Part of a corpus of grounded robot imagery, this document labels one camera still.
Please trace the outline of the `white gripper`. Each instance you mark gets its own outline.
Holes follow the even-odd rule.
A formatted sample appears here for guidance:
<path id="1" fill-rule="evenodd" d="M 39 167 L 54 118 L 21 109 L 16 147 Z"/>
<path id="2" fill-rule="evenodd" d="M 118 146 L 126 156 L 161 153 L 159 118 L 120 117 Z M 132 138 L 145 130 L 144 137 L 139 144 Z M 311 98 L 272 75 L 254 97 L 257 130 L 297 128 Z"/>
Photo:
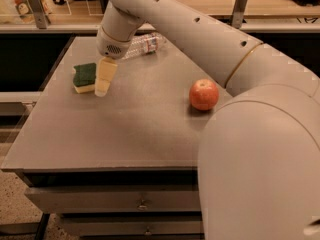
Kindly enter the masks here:
<path id="1" fill-rule="evenodd" d="M 105 56 L 99 60 L 96 68 L 96 96 L 103 97 L 107 94 L 118 69 L 114 59 L 122 58 L 127 53 L 135 33 L 143 24 L 143 19 L 121 11 L 111 2 L 108 3 L 96 39 L 99 53 Z"/>

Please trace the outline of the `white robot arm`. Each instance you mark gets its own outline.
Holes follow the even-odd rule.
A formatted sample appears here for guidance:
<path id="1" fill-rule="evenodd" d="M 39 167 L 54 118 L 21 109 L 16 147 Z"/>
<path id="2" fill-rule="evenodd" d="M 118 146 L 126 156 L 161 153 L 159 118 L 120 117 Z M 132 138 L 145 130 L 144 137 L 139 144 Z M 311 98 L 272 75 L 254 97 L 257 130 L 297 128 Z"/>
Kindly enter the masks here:
<path id="1" fill-rule="evenodd" d="M 109 0 L 99 52 L 122 57 L 145 22 L 231 96 L 200 138 L 205 239 L 319 240 L 318 76 L 175 0 Z"/>

